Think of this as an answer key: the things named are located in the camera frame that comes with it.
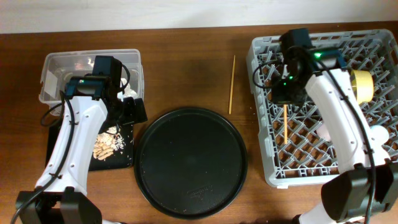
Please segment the large white tissue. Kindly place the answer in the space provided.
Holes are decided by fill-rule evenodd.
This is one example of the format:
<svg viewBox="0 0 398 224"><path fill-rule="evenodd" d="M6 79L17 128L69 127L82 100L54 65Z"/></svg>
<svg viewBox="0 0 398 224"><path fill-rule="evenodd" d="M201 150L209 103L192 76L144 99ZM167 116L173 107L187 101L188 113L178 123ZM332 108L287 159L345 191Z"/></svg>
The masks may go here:
<svg viewBox="0 0 398 224"><path fill-rule="evenodd" d="M118 93L118 98L120 100L129 98L129 97L133 97L134 99L136 99L138 97L138 94L136 93L136 91L134 91L131 88L129 82L125 78L122 78L121 79L121 87L124 87L124 86L125 86L125 89Z"/></svg>

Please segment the food scraps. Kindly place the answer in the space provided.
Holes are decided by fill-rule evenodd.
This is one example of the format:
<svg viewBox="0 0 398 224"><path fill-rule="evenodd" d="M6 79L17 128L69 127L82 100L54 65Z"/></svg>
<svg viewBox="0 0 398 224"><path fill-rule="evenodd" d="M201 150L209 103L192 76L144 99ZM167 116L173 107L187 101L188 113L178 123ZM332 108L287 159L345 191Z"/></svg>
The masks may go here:
<svg viewBox="0 0 398 224"><path fill-rule="evenodd" d="M116 126L111 127L107 131L97 135L93 149L93 158L104 161L115 152L122 152L125 145L120 128Z"/></svg>

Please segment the pink cup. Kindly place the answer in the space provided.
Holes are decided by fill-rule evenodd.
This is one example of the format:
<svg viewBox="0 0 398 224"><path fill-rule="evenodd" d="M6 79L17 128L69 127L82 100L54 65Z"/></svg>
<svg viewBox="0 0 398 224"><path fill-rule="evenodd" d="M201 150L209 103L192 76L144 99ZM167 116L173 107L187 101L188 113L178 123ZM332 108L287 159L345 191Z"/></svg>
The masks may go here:
<svg viewBox="0 0 398 224"><path fill-rule="evenodd" d="M316 130L316 133L317 133L317 135L318 135L320 138L324 139L325 141L328 141L328 142L331 141L330 134L329 134L328 129L327 129L327 127L326 127L325 124L321 124L321 125L318 127L318 129Z"/></svg>

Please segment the yellow bowl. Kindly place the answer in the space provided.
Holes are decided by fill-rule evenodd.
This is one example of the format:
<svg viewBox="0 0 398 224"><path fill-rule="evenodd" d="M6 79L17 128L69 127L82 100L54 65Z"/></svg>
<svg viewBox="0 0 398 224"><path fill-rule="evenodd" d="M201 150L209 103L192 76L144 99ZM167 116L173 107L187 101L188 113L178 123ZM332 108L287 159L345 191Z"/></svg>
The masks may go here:
<svg viewBox="0 0 398 224"><path fill-rule="evenodd" d="M352 70L351 86L359 105L361 103L368 103L372 100L374 96L374 82L370 72Z"/></svg>

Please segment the blue cup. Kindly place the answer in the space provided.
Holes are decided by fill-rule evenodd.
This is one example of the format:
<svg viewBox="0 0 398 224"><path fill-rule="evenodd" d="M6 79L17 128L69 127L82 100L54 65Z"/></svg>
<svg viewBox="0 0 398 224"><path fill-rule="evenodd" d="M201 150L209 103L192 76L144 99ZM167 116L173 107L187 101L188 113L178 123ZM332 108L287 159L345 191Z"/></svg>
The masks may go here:
<svg viewBox="0 0 398 224"><path fill-rule="evenodd" d="M371 133L372 133L372 140L378 146L385 144L389 140L388 130L381 125L371 126Z"/></svg>

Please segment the wooden chopstick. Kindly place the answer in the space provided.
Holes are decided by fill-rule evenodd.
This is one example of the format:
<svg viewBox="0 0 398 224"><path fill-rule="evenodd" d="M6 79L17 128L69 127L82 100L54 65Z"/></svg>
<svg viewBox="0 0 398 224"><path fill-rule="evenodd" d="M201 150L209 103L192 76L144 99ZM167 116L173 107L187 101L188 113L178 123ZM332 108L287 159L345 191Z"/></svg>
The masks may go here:
<svg viewBox="0 0 398 224"><path fill-rule="evenodd" d="M235 67L236 67L236 56L234 55L234 57L233 57L232 71L231 71L231 82L230 82L230 91L229 91L228 114L231 114L231 112L232 112Z"/></svg>
<svg viewBox="0 0 398 224"><path fill-rule="evenodd" d="M284 144L287 145L288 144L288 119L287 119L287 109L288 106L286 104L283 105L284 106Z"/></svg>

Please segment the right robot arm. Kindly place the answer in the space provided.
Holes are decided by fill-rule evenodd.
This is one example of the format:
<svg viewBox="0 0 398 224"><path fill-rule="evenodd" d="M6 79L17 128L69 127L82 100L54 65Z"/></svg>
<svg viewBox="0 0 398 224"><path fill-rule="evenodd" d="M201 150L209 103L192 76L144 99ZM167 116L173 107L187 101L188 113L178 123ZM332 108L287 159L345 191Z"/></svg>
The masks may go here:
<svg viewBox="0 0 398 224"><path fill-rule="evenodd" d="M272 79L275 104L312 100L335 149L339 175L323 184L321 202L294 223L345 223L389 211L397 201L397 164L382 145L388 131L370 127L356 101L343 56L335 47L312 45L308 29L292 29L279 44L286 66Z"/></svg>

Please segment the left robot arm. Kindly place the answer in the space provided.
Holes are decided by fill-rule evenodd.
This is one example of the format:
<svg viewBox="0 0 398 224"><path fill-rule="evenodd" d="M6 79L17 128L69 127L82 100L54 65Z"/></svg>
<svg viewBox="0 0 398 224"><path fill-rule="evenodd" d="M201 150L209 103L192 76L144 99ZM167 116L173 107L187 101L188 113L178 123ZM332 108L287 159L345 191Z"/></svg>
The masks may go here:
<svg viewBox="0 0 398 224"><path fill-rule="evenodd" d="M87 195L96 138L112 127L147 121L141 98L123 98L127 66L108 55L95 58L93 71L71 77L60 92L61 128L33 191L21 191L11 223L106 223Z"/></svg>

